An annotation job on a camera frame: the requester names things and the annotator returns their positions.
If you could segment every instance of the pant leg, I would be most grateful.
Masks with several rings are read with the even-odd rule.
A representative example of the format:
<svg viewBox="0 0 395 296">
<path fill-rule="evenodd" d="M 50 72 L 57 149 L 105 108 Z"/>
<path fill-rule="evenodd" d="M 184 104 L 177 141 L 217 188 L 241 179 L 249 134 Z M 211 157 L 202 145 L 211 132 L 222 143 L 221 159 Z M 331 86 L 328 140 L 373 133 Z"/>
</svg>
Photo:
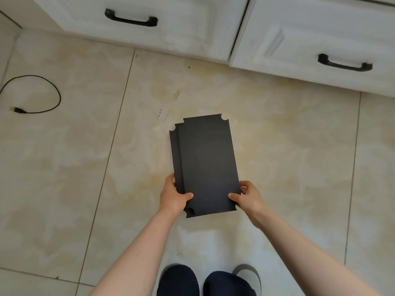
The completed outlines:
<svg viewBox="0 0 395 296">
<path fill-rule="evenodd" d="M 241 277 L 225 271 L 215 271 L 204 281 L 203 295 L 256 296 L 256 293 Z"/>
<path fill-rule="evenodd" d="M 185 265 L 168 268 L 160 279 L 157 296 L 199 296 L 199 284 L 195 273 Z"/>
</svg>

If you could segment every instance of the cable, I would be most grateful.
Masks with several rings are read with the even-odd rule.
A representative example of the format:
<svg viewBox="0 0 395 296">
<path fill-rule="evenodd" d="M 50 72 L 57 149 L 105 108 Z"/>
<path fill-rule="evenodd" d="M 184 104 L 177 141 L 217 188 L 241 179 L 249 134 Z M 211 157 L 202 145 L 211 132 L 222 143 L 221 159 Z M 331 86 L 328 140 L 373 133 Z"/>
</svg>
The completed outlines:
<svg viewBox="0 0 395 296">
<path fill-rule="evenodd" d="M 59 102 L 56 104 L 55 107 L 52 107 L 51 109 L 44 110 L 44 111 L 27 112 L 27 111 L 23 110 L 22 108 L 14 107 L 14 109 L 13 109 L 14 112 L 16 112 L 16 113 L 21 113 L 21 114 L 37 114 L 37 113 L 44 113 L 44 112 L 51 111 L 51 110 L 55 109 L 57 106 L 60 105 L 60 102 L 62 101 L 62 96 L 60 95 L 59 89 L 55 86 L 55 84 L 53 84 L 50 80 L 47 80 L 47 79 L 45 79 L 44 77 L 42 77 L 42 76 L 37 76 L 37 75 L 35 75 L 35 74 L 26 74 L 26 75 L 24 75 L 24 76 L 14 77 L 14 78 L 8 80 L 8 81 L 6 82 L 6 84 L 4 84 L 3 87 L 0 89 L 0 95 L 1 95 L 1 93 L 3 92 L 4 88 L 7 86 L 8 83 L 10 83 L 12 80 L 15 80 L 15 79 L 18 79 L 18 78 L 24 78 L 24 77 L 37 77 L 37 78 L 41 78 L 41 79 L 44 79 L 45 81 L 49 82 L 53 87 L 55 87 L 56 91 L 58 92 L 58 94 L 59 94 Z"/>
</svg>

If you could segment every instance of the beige marble tile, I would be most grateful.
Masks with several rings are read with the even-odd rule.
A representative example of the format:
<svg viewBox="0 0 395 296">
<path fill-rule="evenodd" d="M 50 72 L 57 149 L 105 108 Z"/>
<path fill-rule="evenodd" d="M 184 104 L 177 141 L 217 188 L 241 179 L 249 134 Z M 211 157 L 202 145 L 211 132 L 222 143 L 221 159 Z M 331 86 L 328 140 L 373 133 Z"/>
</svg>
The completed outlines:
<svg viewBox="0 0 395 296">
<path fill-rule="evenodd" d="M 76 290 L 75 283 L 0 270 L 0 295 L 75 296 Z"/>
<path fill-rule="evenodd" d="M 96 284 L 158 208 L 173 171 L 169 130 L 182 118 L 229 119 L 240 179 L 343 262 L 359 93 L 136 51 L 81 281 Z M 257 268 L 267 295 L 302 294 L 244 212 L 177 219 L 161 268 Z"/>
<path fill-rule="evenodd" d="M 13 45 L 14 37 L 3 29 L 0 29 L 0 87 Z"/>
<path fill-rule="evenodd" d="M 346 265 L 383 295 L 395 291 L 395 98 L 363 94 Z"/>
<path fill-rule="evenodd" d="M 0 98 L 0 267 L 78 281 L 132 49 L 24 31 Z"/>
<path fill-rule="evenodd" d="M 76 296 L 89 296 L 94 287 L 85 284 L 79 284 Z"/>
</svg>

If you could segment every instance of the cabinet panel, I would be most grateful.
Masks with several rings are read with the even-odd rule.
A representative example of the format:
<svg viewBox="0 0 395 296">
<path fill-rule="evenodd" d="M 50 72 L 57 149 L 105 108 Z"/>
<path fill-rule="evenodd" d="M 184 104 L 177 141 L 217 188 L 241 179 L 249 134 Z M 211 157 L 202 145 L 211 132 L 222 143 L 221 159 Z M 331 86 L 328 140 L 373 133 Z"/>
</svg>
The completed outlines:
<svg viewBox="0 0 395 296">
<path fill-rule="evenodd" d="M 227 60 L 248 0 L 35 0 L 64 30 Z M 105 15 L 113 10 L 116 18 Z M 147 27 L 125 22 L 144 22 Z"/>
<path fill-rule="evenodd" d="M 395 96 L 394 24 L 357 0 L 256 0 L 231 66 Z"/>
</svg>

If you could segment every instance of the person's right arm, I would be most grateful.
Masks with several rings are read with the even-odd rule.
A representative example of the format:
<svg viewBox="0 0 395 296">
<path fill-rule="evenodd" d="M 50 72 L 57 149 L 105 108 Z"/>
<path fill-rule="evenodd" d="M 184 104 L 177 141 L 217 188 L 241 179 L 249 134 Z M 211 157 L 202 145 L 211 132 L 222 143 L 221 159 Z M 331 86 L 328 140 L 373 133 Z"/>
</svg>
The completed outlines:
<svg viewBox="0 0 395 296">
<path fill-rule="evenodd" d="M 380 295 L 271 211 L 250 181 L 240 181 L 240 188 L 241 195 L 229 198 L 266 235 L 305 295 Z"/>
</svg>

